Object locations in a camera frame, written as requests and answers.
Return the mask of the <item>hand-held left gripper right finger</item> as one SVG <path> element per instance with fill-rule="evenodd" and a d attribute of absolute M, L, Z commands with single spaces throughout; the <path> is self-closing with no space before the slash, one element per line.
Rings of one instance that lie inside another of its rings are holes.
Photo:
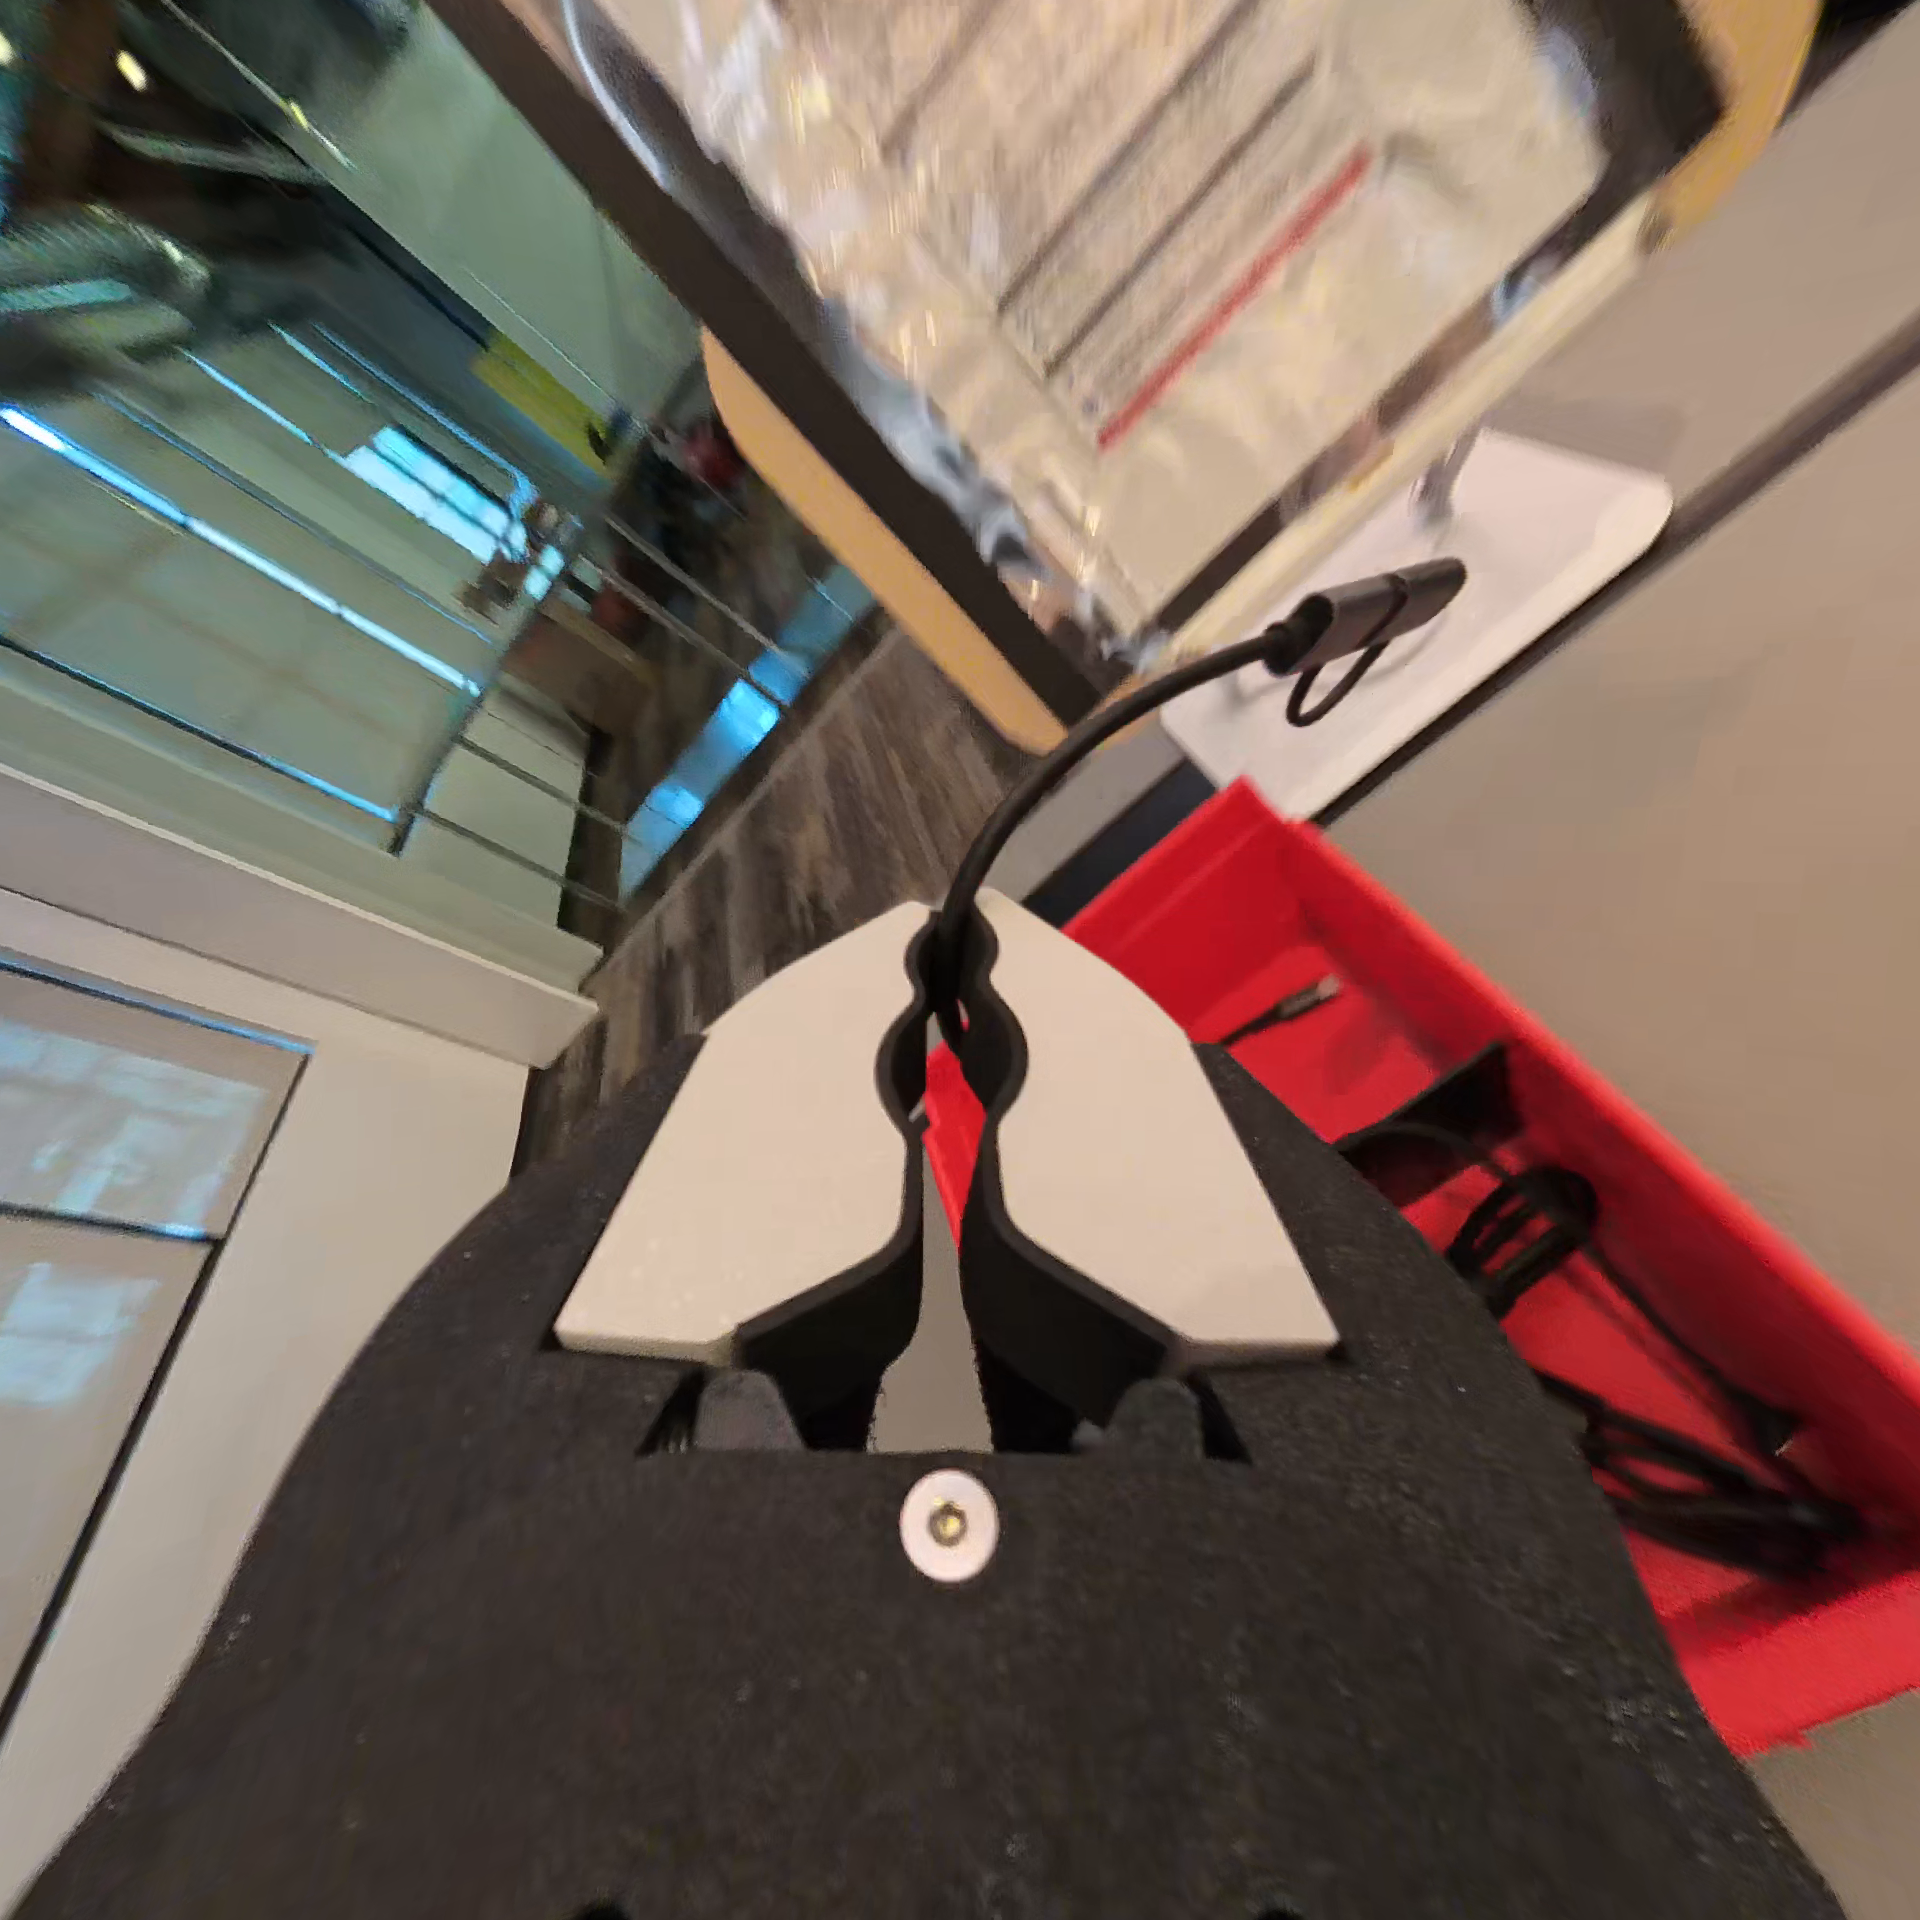
<path fill-rule="evenodd" d="M 1181 1025 L 984 892 L 956 1063 L 956 1278 L 996 1443 L 1065 1450 L 1149 1380 L 1326 1360 L 1339 1327 Z"/>

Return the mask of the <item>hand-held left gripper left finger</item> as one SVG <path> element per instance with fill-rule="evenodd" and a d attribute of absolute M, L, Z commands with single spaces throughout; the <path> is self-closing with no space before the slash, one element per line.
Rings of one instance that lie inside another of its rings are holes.
<path fill-rule="evenodd" d="M 551 1336 L 759 1371 L 804 1443 L 868 1447 L 925 1298 L 933 912 L 907 902 L 767 977 L 696 1043 Z"/>

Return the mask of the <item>red plastic tray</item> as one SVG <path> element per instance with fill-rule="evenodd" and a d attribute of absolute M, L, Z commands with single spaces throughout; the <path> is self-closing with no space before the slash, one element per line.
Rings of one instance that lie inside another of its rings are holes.
<path fill-rule="evenodd" d="M 1707 1719 L 1757 1756 L 1918 1690 L 1918 1357 L 1783 1234 L 1243 783 L 1057 931 L 1331 1149 L 1507 1040 L 1521 1136 L 1395 1208 L 1574 1420 Z M 1214 1043 L 1326 973 L 1326 1010 Z M 979 1136 L 956 1043 L 931 1061 L 955 1237 Z"/>

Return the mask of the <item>glass partition panel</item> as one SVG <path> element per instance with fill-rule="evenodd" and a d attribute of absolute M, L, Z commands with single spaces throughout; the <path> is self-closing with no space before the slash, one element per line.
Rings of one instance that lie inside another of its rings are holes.
<path fill-rule="evenodd" d="M 4 955 L 4 1719 L 310 1052 Z"/>

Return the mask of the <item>glass railing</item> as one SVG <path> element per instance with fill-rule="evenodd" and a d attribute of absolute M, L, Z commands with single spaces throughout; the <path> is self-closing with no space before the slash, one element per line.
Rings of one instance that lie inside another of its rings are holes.
<path fill-rule="evenodd" d="M 4 723 L 605 943 L 877 596 L 436 2 L 4 2 Z"/>

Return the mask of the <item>computer monitor with white stand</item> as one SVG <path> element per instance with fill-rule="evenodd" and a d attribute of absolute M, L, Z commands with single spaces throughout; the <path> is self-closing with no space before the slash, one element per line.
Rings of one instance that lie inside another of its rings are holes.
<path fill-rule="evenodd" d="M 1668 512 L 1469 432 L 1299 585 L 1202 610 L 1386 427 L 1714 129 L 1682 2 L 436 2 L 856 482 L 941 502 L 964 608 L 1091 690 L 1299 593 L 1461 554 L 1457 610 L 1323 728 L 1248 665 L 1162 723 L 1295 818 L 1353 793 Z"/>

